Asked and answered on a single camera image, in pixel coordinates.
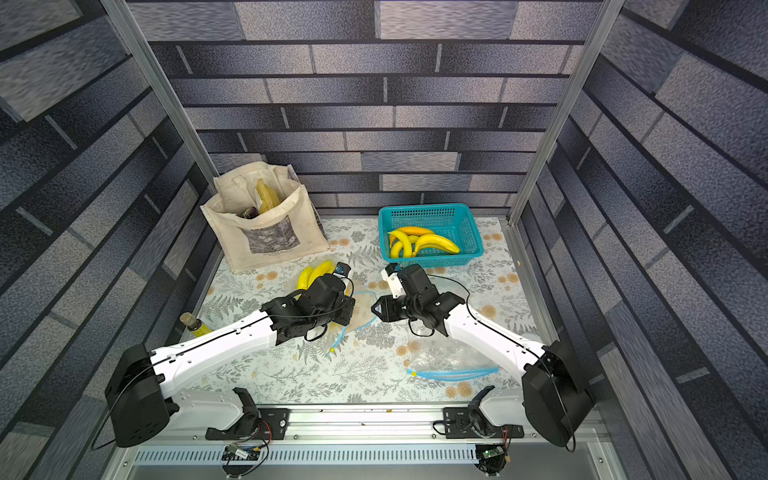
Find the clear zip-top bag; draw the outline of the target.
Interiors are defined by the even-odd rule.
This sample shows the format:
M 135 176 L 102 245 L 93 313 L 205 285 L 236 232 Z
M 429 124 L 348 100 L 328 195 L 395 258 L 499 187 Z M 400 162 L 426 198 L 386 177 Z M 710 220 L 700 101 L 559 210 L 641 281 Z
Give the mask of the clear zip-top bag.
M 478 350 L 451 338 L 418 338 L 408 342 L 407 350 L 408 374 L 428 380 L 460 382 L 500 370 Z
M 357 290 L 354 282 L 350 279 L 350 274 L 348 278 L 338 276 L 334 272 L 329 275 L 332 275 L 343 284 L 345 287 L 343 294 L 353 297 L 356 300 L 356 304 L 351 323 L 348 326 L 343 327 L 335 323 L 326 324 L 323 320 L 323 325 L 318 323 L 316 327 L 309 331 L 307 341 L 316 344 L 316 350 L 324 358 L 332 358 L 337 355 L 349 334 L 368 326 L 374 321 L 374 315 L 370 312 L 370 307 L 377 297 L 377 294 L 371 290 Z M 323 276 L 317 278 L 308 289 L 317 284 Z

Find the large yellow banana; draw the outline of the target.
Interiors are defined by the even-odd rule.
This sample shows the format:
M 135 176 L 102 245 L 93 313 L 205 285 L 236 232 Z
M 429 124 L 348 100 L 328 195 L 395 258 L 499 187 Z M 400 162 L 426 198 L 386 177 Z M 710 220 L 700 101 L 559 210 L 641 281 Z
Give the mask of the large yellow banana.
M 407 235 L 401 230 L 394 230 L 389 233 L 390 251 L 389 257 L 392 259 L 412 258 L 414 255 L 414 242 L 416 236 Z

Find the bananas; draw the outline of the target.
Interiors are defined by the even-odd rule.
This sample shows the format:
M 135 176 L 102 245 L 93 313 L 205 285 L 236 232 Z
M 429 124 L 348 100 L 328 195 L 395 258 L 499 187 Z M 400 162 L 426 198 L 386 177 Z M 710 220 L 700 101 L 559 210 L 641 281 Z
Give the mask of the bananas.
M 422 251 L 429 249 L 436 249 L 451 255 L 456 255 L 461 252 L 461 249 L 453 241 L 436 234 L 430 229 L 417 226 L 405 226 L 395 230 L 401 230 L 407 235 L 417 237 L 417 240 L 414 242 L 414 255 L 412 258 L 416 257 Z

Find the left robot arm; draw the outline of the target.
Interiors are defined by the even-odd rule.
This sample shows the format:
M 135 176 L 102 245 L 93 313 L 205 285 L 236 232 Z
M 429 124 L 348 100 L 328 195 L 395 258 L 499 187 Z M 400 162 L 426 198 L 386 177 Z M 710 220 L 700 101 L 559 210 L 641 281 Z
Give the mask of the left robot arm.
M 201 433 L 209 441 L 245 440 L 257 433 L 261 415 L 242 387 L 223 396 L 191 397 L 186 387 L 208 372 L 329 323 L 347 325 L 354 311 L 354 284 L 324 274 L 308 289 L 277 297 L 247 317 L 210 334 L 148 351 L 126 349 L 105 388 L 113 444 L 128 448 L 164 430 Z

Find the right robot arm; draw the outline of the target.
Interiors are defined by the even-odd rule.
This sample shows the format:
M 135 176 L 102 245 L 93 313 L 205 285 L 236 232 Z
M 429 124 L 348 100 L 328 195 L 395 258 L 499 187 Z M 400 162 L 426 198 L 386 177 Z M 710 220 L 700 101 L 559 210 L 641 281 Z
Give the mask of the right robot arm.
M 486 318 L 468 297 L 441 293 L 418 264 L 389 264 L 381 271 L 391 293 L 371 308 L 380 320 L 418 320 L 427 329 L 462 342 L 510 374 L 518 388 L 488 386 L 468 405 L 479 436 L 508 425 L 529 425 L 557 447 L 575 449 L 575 433 L 595 405 L 586 374 L 573 350 L 520 336 Z

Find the yellow banana bunch left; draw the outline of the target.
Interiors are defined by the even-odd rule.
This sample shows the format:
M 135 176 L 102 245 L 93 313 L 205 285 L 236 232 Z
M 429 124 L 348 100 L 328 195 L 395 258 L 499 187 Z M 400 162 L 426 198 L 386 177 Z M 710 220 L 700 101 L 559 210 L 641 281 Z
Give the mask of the yellow banana bunch left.
M 318 266 L 307 266 L 301 273 L 297 282 L 298 290 L 307 290 L 312 283 L 325 274 L 331 274 L 335 271 L 335 263 L 326 260 Z

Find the beige canvas tote bag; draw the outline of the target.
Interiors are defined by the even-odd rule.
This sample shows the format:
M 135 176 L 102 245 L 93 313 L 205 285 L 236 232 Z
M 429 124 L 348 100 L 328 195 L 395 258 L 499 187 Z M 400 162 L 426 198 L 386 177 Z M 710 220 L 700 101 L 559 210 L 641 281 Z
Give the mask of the beige canvas tote bag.
M 260 215 L 263 179 L 282 203 Z M 293 167 L 252 162 L 216 177 L 217 193 L 201 206 L 230 270 L 242 273 L 329 249 L 322 222 Z

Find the teal plastic basket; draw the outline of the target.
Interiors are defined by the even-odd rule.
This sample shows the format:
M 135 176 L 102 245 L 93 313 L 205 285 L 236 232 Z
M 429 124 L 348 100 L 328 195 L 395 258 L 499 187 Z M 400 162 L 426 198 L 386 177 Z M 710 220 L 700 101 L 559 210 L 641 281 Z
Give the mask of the teal plastic basket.
M 478 227 L 464 204 L 385 207 L 378 224 L 382 257 L 388 263 L 453 267 L 484 254 Z

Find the yellow item in tote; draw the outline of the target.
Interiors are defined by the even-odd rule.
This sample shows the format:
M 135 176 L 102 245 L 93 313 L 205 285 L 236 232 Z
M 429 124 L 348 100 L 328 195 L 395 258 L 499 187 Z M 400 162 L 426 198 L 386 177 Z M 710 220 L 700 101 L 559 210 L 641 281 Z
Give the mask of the yellow item in tote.
M 270 187 L 263 179 L 259 179 L 255 187 L 260 203 L 259 214 L 262 215 L 282 203 L 282 199 L 275 189 Z

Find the small yellow glass bottle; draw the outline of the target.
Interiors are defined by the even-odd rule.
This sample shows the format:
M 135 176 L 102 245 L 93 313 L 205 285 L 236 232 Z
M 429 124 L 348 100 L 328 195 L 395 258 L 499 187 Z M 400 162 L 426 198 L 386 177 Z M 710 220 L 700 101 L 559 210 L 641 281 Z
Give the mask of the small yellow glass bottle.
M 184 327 L 195 337 L 201 337 L 212 332 L 212 330 L 199 318 L 190 312 L 184 312 L 179 317 Z

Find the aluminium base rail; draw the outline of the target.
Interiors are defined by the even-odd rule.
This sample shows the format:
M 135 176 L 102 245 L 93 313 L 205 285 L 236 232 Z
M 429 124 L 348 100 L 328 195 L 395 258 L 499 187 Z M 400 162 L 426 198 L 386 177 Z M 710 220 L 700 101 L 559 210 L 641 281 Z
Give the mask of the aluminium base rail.
M 191 430 L 113 454 L 105 479 L 620 479 L 592 414 L 569 448 L 524 424 L 497 438 L 454 439 L 446 404 L 295 405 L 277 440 L 234 454 Z

